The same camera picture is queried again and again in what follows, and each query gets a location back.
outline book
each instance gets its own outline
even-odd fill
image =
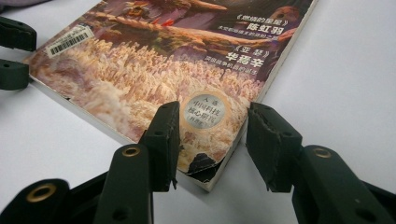
[[[31,77],[138,142],[179,101],[177,169],[210,191],[315,0],[106,0],[29,56]]]

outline white table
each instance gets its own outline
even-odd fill
[[[31,25],[41,46],[97,0],[54,0],[2,16]],[[304,137],[337,151],[362,180],[396,192],[396,2],[318,2],[264,99]],[[20,62],[30,52],[0,48]],[[0,210],[26,186],[70,187],[108,169],[125,144],[30,84],[0,91]],[[291,194],[266,191],[240,144],[212,192],[179,176],[154,193],[155,223],[297,223]]]

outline barcode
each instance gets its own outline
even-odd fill
[[[78,44],[79,42],[83,41],[84,39],[88,38],[89,36],[86,33],[83,33],[82,35],[78,35],[76,37],[74,37],[73,39],[67,40],[66,42],[50,49],[50,52],[52,53],[52,55],[55,55],[65,49],[69,49],[70,47],[75,46],[76,44]]]

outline clamp jaw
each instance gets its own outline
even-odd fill
[[[0,17],[0,46],[10,49],[35,50],[35,30],[19,21]],[[29,65],[0,59],[0,90],[24,89],[29,83]]]

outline black clamp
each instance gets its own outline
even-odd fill
[[[300,224],[396,223],[396,195],[360,181],[341,157],[302,136],[273,108],[252,103],[247,151],[272,192],[290,192]]]
[[[37,33],[19,21],[0,17],[0,46],[34,51]],[[0,90],[24,89],[29,83],[29,65],[0,59]]]
[[[152,192],[176,187],[179,102],[160,106],[139,144],[119,148],[108,172],[73,189],[62,179],[23,189],[1,224],[153,223]]]

